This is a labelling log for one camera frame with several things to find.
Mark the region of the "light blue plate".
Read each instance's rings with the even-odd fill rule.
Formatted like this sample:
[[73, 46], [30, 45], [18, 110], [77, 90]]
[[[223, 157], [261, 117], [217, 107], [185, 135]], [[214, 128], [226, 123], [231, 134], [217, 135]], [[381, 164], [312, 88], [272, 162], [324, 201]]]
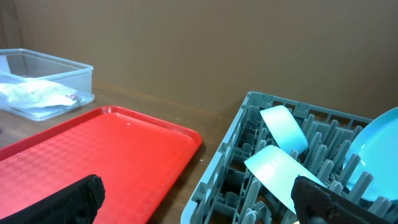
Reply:
[[344, 166], [357, 154], [360, 161], [347, 188], [351, 190], [363, 172], [373, 180], [362, 198], [375, 201], [379, 196], [397, 201], [397, 108], [393, 108], [371, 121], [354, 139], [345, 156]]

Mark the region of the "light blue bowl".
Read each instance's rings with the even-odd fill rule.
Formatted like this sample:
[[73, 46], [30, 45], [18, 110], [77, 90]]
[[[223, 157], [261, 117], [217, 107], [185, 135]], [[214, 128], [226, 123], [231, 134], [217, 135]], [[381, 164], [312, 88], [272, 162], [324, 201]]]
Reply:
[[300, 154], [307, 149], [307, 138], [285, 106], [279, 105], [261, 110], [260, 115], [281, 150], [288, 154], [292, 151]]

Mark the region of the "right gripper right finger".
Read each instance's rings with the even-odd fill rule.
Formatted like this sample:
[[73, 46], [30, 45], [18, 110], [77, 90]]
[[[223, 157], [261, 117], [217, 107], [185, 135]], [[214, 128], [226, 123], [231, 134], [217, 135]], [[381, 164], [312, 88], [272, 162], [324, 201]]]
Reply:
[[291, 198], [301, 224], [388, 224], [388, 221], [304, 176], [295, 178]]

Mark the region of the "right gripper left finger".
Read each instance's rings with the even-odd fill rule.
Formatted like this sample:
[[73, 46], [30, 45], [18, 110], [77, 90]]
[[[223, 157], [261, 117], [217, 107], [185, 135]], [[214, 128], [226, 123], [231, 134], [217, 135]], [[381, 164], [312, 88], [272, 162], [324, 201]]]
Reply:
[[101, 177], [91, 174], [8, 217], [1, 224], [92, 224], [105, 200]]

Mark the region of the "white napkin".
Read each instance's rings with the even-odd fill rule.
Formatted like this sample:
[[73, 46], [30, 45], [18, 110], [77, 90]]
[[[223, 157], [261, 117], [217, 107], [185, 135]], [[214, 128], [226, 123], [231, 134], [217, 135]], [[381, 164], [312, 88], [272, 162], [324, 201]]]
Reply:
[[18, 84], [2, 83], [1, 95], [12, 108], [31, 109], [48, 106], [71, 106], [77, 100], [69, 98], [77, 91], [48, 80], [29, 80]]

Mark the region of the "green bowl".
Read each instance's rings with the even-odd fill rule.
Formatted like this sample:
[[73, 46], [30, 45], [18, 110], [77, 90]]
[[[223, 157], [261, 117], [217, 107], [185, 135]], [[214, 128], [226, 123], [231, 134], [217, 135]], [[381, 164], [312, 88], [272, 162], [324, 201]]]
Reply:
[[273, 145], [261, 149], [246, 159], [244, 164], [255, 178], [294, 214], [296, 212], [291, 191], [298, 176], [307, 177], [322, 187], [325, 186], [293, 157]]

